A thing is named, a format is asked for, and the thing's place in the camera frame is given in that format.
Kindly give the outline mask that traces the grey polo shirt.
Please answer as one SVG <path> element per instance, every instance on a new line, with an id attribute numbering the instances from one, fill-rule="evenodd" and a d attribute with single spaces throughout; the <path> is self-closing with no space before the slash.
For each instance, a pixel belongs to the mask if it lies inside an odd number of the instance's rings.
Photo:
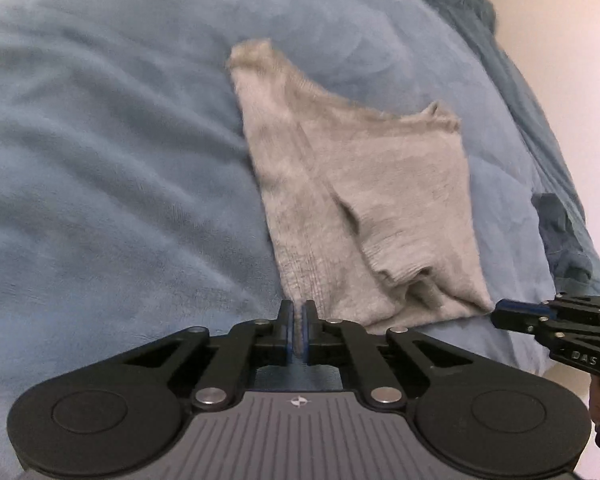
<path id="1" fill-rule="evenodd" d="M 287 299 L 373 333 L 492 310 L 453 113 L 349 101 L 266 40 L 227 68 Z"/>

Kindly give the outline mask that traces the dark blue jeans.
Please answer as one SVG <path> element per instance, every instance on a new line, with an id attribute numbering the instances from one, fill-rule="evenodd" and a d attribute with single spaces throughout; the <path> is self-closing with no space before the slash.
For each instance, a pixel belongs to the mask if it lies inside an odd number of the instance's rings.
<path id="1" fill-rule="evenodd" d="M 593 268 L 576 237 L 565 206 L 553 193 L 534 194 L 532 205 L 539 217 L 539 232 L 556 292 L 583 295 Z"/>

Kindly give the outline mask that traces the blue fleece duvet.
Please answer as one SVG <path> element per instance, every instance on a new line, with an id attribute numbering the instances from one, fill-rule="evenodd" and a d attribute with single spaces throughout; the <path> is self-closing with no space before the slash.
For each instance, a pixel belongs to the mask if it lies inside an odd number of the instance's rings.
<path id="1" fill-rule="evenodd" d="M 271 39 L 331 92 L 460 116 L 486 282 L 553 295 L 532 197 L 600 257 L 544 114 L 484 0 L 0 0 L 0 479 L 20 393 L 200 324 L 276 313 L 280 290 L 225 63 Z"/>

